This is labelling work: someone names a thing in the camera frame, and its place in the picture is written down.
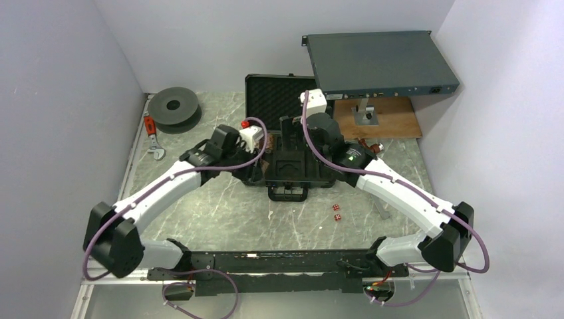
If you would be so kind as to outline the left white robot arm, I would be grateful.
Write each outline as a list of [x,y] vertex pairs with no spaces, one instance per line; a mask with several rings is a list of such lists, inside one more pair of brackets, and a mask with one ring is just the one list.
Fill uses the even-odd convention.
[[83,276],[93,258],[108,274],[128,276],[137,268],[160,268],[181,279],[193,269],[192,252],[174,239],[142,241],[140,236],[155,218],[187,193],[203,186],[221,172],[244,180],[265,152],[267,130],[258,118],[237,130],[219,125],[211,138],[185,151],[160,177],[115,204],[100,202],[90,211],[84,236]]

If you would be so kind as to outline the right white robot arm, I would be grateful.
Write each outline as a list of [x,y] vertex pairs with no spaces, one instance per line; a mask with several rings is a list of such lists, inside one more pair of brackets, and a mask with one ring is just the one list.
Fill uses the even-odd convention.
[[474,235],[472,206],[435,197],[395,172],[373,151],[345,141],[337,122],[324,112],[309,116],[306,130],[299,117],[283,116],[279,122],[283,133],[298,134],[334,179],[383,199],[419,227],[414,235],[379,237],[367,252],[370,273],[382,276],[404,263],[427,263],[442,272],[461,265]]

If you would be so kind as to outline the brown poker chip stack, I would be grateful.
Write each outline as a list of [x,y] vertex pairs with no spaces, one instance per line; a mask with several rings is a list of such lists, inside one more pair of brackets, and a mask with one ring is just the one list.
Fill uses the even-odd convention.
[[269,162],[265,161],[264,159],[260,160],[261,171],[265,173],[268,170]]
[[265,153],[270,154],[273,152],[275,146],[275,137],[271,134],[267,136],[265,142]]

